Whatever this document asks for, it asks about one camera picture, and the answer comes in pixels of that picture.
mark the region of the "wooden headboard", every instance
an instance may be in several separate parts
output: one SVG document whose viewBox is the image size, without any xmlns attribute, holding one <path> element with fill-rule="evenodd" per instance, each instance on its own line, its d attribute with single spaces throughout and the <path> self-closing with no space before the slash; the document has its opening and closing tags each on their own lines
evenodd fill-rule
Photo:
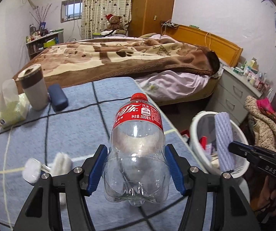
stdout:
<svg viewBox="0 0 276 231">
<path fill-rule="evenodd" d="M 231 67 L 235 67 L 237 65 L 238 59 L 243 51 L 241 47 L 237 46 L 233 42 L 193 27 L 183 25 L 180 25 L 177 28 L 167 27 L 166 35 L 171 36 L 177 41 L 192 45 L 205 46 L 206 40 L 206 46 L 208 47 L 211 41 L 210 49 L 215 51 L 216 55 Z"/>
</svg>

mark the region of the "metal screw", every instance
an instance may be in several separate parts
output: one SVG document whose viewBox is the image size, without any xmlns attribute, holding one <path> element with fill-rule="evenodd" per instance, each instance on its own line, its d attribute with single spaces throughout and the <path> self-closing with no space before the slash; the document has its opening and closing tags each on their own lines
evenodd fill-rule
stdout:
<svg viewBox="0 0 276 231">
<path fill-rule="evenodd" d="M 74 173 L 80 173 L 82 171 L 82 168 L 81 167 L 76 167 L 74 168 Z"/>
<path fill-rule="evenodd" d="M 190 171 L 196 173 L 199 171 L 199 169 L 197 167 L 190 167 Z"/>
<path fill-rule="evenodd" d="M 48 173 L 43 173 L 41 177 L 42 177 L 42 179 L 47 179 L 49 177 L 49 174 Z"/>
<path fill-rule="evenodd" d="M 231 178 L 231 175 L 229 173 L 224 173 L 223 174 L 223 177 L 226 178 L 226 179 L 230 179 Z"/>
</svg>

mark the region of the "white and brown canister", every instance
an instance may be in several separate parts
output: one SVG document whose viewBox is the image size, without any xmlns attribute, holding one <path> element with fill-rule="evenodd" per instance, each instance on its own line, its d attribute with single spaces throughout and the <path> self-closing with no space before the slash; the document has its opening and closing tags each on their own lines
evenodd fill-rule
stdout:
<svg viewBox="0 0 276 231">
<path fill-rule="evenodd" d="M 32 108 L 42 110 L 49 102 L 48 92 L 40 64 L 34 64 L 19 73 L 18 79 Z"/>
</svg>

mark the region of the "red bottle cap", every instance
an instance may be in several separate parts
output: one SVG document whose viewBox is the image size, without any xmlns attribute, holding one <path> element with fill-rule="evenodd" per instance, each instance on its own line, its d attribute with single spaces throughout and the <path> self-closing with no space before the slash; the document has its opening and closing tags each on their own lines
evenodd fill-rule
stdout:
<svg viewBox="0 0 276 231">
<path fill-rule="evenodd" d="M 147 96 L 143 93 L 135 93 L 131 96 L 131 101 L 133 100 L 143 100 L 143 101 L 149 101 Z"/>
</svg>

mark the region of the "curtain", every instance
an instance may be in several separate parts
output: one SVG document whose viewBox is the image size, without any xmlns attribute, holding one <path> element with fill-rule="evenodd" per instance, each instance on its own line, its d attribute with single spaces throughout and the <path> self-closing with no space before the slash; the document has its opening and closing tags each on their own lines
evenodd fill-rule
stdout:
<svg viewBox="0 0 276 231">
<path fill-rule="evenodd" d="M 107 27 L 106 15 L 122 16 L 126 25 L 131 21 L 131 0 L 83 0 L 82 38 L 91 39 Z"/>
</svg>

